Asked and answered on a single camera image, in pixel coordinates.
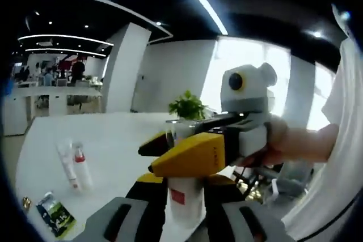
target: hand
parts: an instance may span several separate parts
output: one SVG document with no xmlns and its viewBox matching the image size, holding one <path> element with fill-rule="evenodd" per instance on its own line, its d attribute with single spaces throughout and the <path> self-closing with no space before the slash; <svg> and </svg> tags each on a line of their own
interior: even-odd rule
<svg viewBox="0 0 363 242">
<path fill-rule="evenodd" d="M 256 167 L 256 163 L 262 165 L 281 164 L 286 160 L 286 154 L 279 150 L 279 145 L 284 140 L 288 126 L 286 122 L 277 116 L 271 116 L 267 127 L 267 145 L 260 151 L 246 157 L 239 166 Z"/>
</svg>

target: green plant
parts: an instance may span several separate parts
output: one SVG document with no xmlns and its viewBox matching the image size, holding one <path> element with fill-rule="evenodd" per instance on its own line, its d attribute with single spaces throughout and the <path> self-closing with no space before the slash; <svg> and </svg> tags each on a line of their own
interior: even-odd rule
<svg viewBox="0 0 363 242">
<path fill-rule="evenodd" d="M 177 100 L 169 104 L 169 113 L 176 113 L 184 119 L 204 119 L 204 108 L 200 99 L 187 90 Z"/>
</svg>

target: robot eye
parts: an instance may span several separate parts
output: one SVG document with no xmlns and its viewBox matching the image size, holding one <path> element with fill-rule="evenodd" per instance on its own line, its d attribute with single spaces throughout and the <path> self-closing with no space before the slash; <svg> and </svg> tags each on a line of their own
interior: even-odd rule
<svg viewBox="0 0 363 242">
<path fill-rule="evenodd" d="M 240 90 L 243 87 L 242 76 L 238 73 L 233 73 L 229 77 L 228 84 L 232 90 L 234 90 L 234 91 Z"/>
</svg>

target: white sleeve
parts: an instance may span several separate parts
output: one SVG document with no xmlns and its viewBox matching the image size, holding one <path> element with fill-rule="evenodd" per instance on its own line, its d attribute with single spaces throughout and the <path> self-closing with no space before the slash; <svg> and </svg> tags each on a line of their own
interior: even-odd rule
<svg viewBox="0 0 363 242">
<path fill-rule="evenodd" d="M 343 89 L 343 61 L 340 61 L 335 80 L 322 112 L 331 124 L 340 125 L 343 115 L 344 89 Z"/>
</svg>

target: human arm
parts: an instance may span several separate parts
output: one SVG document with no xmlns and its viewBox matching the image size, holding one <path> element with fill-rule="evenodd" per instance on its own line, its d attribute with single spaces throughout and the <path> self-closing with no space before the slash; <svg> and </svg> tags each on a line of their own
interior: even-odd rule
<svg viewBox="0 0 363 242">
<path fill-rule="evenodd" d="M 262 163 L 265 165 L 281 164 L 288 160 L 326 162 L 339 132 L 336 124 L 329 124 L 318 131 L 289 128 L 286 122 L 277 116 L 271 118 L 267 127 L 267 151 L 261 151 L 264 153 Z M 241 165 L 249 166 L 258 155 L 259 152 L 245 158 Z"/>
</svg>

